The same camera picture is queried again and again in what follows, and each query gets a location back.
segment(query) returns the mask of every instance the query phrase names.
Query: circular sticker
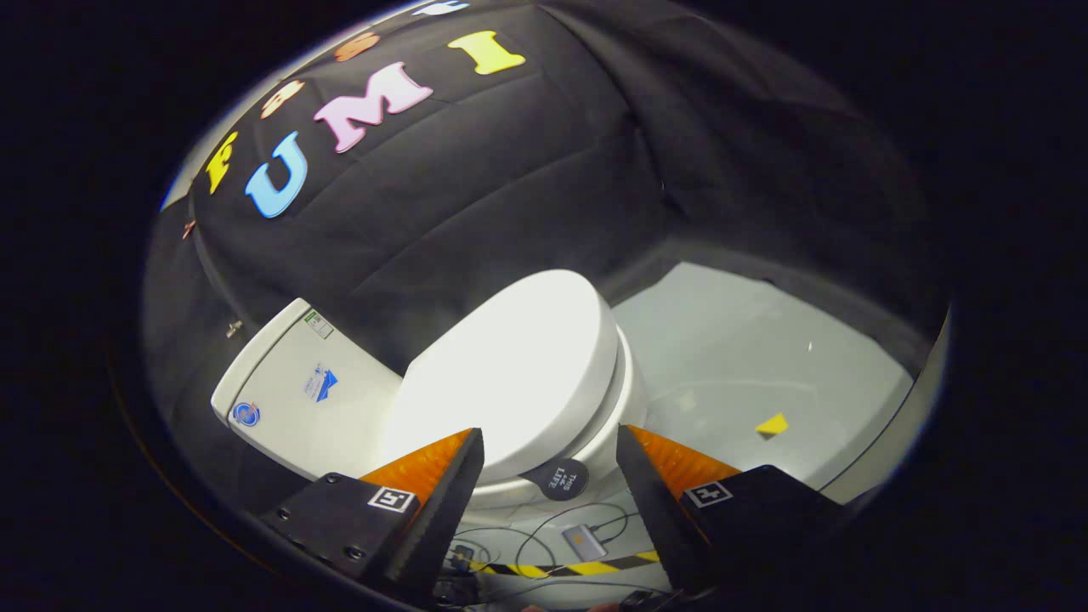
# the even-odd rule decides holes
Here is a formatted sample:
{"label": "circular sticker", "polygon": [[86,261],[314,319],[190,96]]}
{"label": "circular sticker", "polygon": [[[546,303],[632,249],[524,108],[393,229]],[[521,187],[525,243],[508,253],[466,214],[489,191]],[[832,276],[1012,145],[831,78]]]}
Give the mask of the circular sticker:
{"label": "circular sticker", "polygon": [[264,102],[261,107],[261,119],[264,119],[276,111],[284,102],[286,102],[292,96],[298,93],[306,85],[299,79],[292,81],[290,83],[284,85],[279,91],[272,94],[272,97]]}
{"label": "circular sticker", "polygon": [[234,420],[237,420],[242,425],[252,427],[260,419],[261,411],[257,407],[257,404],[242,403],[234,406]]}
{"label": "circular sticker", "polygon": [[366,34],[356,36],[351,40],[341,45],[339,49],[336,49],[335,56],[337,62],[346,62],[351,58],[358,56],[359,53],[370,49],[381,40],[382,37],[374,34],[373,32],[368,32]]}

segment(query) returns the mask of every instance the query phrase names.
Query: white floor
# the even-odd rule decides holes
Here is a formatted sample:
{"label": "white floor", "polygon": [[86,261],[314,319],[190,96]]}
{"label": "white floor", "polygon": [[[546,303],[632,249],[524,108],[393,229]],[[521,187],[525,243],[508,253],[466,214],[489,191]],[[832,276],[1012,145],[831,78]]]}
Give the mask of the white floor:
{"label": "white floor", "polygon": [[[659,283],[614,308],[642,371],[650,401],[645,428],[740,469],[771,464],[820,489],[879,436],[911,390],[913,379],[871,339],[768,283],[681,264]],[[790,427],[765,439],[755,427],[782,413]],[[621,479],[603,499],[635,512]],[[507,526],[531,533],[553,514],[547,505],[514,511]],[[579,563],[564,529],[619,516],[610,506],[568,512],[537,534],[558,564]],[[615,535],[621,522],[603,527]],[[458,529],[480,524],[462,523]],[[487,547],[496,563],[514,564],[526,537],[481,530],[465,537]],[[642,522],[631,517],[623,535],[606,546],[607,559],[654,549]],[[477,553],[486,561],[486,554]],[[520,563],[548,564],[530,542]],[[481,574],[486,608],[520,611],[585,609],[617,601],[635,588],[669,590],[659,564],[576,578],[531,579]],[[540,587],[524,595],[523,589]]]}

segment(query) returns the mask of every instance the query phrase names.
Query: blue logo sticker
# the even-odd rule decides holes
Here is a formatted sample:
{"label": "blue logo sticker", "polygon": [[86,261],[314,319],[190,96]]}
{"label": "blue logo sticker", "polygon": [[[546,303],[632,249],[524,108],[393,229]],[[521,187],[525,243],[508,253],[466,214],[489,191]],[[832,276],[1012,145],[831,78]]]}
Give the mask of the blue logo sticker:
{"label": "blue logo sticker", "polygon": [[234,420],[237,420],[242,425],[252,427],[260,419],[261,411],[257,407],[257,404],[242,403],[234,406]]}
{"label": "blue logo sticker", "polygon": [[329,397],[329,388],[336,384],[336,377],[333,370],[325,370],[325,379],[321,381],[321,391],[318,391],[318,401]]}

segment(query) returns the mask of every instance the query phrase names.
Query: pink letter m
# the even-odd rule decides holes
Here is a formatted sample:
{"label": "pink letter m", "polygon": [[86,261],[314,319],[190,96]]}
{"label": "pink letter m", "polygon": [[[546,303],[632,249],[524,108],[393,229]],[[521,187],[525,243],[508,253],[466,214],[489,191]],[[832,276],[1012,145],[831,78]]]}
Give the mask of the pink letter m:
{"label": "pink letter m", "polygon": [[404,62],[395,62],[370,75],[366,97],[339,96],[314,113],[313,120],[324,121],[336,136],[336,152],[350,149],[367,134],[366,128],[353,125],[351,121],[382,123],[382,100],[388,102],[386,110],[396,114],[434,93],[430,87],[417,85],[405,74],[404,66]]}

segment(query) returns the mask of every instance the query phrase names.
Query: toilet tank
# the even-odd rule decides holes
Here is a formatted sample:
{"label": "toilet tank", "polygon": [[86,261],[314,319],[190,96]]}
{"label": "toilet tank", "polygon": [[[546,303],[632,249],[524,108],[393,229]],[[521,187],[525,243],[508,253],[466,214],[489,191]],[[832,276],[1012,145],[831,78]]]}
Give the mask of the toilet tank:
{"label": "toilet tank", "polygon": [[376,452],[400,382],[297,298],[246,344],[211,405],[238,436],[300,476],[362,476],[381,465]]}

